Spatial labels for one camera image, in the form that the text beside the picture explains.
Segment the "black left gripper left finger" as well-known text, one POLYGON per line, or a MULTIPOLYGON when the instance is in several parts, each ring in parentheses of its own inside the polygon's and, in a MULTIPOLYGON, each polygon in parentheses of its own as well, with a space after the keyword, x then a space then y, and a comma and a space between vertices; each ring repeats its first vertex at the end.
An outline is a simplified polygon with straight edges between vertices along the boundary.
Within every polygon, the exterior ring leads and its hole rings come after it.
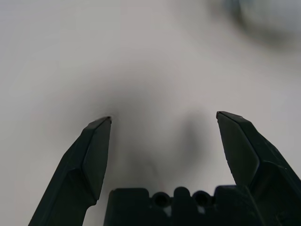
POLYGON ((96 205, 108 161, 111 117, 89 123, 61 158, 29 224, 81 226, 96 205))

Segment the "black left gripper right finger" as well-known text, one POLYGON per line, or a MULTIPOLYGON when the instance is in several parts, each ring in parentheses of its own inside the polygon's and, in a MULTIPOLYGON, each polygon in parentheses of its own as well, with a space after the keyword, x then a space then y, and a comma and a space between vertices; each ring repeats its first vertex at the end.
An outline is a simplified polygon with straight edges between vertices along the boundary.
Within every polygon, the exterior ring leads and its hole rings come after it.
POLYGON ((249 189, 265 225, 299 226, 301 180, 282 154, 242 116, 216 118, 235 183, 249 189))

